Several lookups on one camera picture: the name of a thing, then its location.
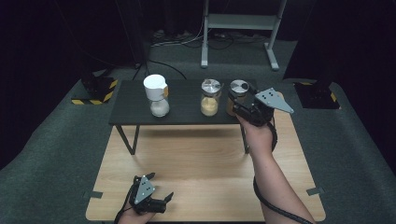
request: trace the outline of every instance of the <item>gray carpet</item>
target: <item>gray carpet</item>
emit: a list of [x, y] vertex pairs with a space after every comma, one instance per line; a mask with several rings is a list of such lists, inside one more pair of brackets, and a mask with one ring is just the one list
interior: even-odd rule
[[[322, 223], [396, 223], [395, 176], [343, 90], [331, 85], [341, 110], [304, 109], [292, 87], [295, 80], [282, 80], [295, 44], [276, 41], [277, 72], [271, 70], [262, 42], [210, 49], [206, 69], [200, 67], [199, 48], [157, 47], [149, 57], [174, 66], [188, 79], [255, 78], [260, 89], [281, 91], [295, 110], [291, 117], [312, 176], [325, 190], [320, 195], [327, 215]], [[110, 76], [126, 80], [135, 73], [125, 67]], [[135, 79], [145, 73], [183, 78], [173, 68], [151, 62]], [[0, 171], [0, 223], [91, 223], [85, 211], [110, 136], [107, 121], [118, 86], [104, 105], [72, 105], [75, 88], [35, 130], [23, 152]]]

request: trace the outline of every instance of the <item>jar with brown contents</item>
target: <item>jar with brown contents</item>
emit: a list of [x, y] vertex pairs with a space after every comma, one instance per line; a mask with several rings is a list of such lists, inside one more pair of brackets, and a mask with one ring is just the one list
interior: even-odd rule
[[[234, 80], [230, 84], [230, 91], [232, 91], [238, 97], [238, 102], [240, 103], [244, 102], [248, 88], [249, 85], [246, 83], [246, 81], [240, 79]], [[230, 98], [228, 98], [227, 101], [226, 112], [230, 116], [235, 116], [235, 113], [233, 112], [233, 101]]]

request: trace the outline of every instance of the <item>jar lid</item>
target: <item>jar lid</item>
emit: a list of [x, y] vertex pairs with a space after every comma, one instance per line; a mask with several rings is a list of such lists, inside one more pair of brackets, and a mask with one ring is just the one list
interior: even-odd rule
[[248, 91], [249, 85], [246, 81], [237, 79], [230, 84], [230, 87], [237, 96], [244, 96]]
[[205, 79], [201, 87], [203, 93], [208, 96], [215, 96], [221, 90], [220, 83], [215, 79]]

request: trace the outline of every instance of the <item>black table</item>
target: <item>black table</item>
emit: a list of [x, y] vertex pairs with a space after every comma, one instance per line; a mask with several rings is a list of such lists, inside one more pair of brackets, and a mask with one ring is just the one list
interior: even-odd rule
[[[142, 80], [123, 80], [111, 113], [109, 124], [116, 126], [122, 140], [131, 155], [135, 154], [140, 125], [189, 125], [189, 124], [239, 124], [237, 118], [226, 113], [228, 89], [231, 79], [219, 79], [224, 84], [219, 100], [219, 111], [213, 117], [207, 117], [201, 112], [201, 84], [204, 79], [168, 79], [169, 113], [157, 118], [151, 114], [149, 101], [146, 97]], [[256, 85], [255, 80], [246, 80]], [[134, 143], [131, 147], [122, 129], [122, 125], [135, 125]], [[248, 145], [245, 131], [241, 126], [245, 152]]]

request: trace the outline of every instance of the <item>person's right hand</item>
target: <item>person's right hand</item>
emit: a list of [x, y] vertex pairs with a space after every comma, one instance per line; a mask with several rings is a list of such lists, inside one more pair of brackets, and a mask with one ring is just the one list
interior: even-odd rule
[[266, 124], [256, 127], [238, 115], [236, 117], [245, 129], [250, 156], [272, 157], [273, 135], [270, 128]]

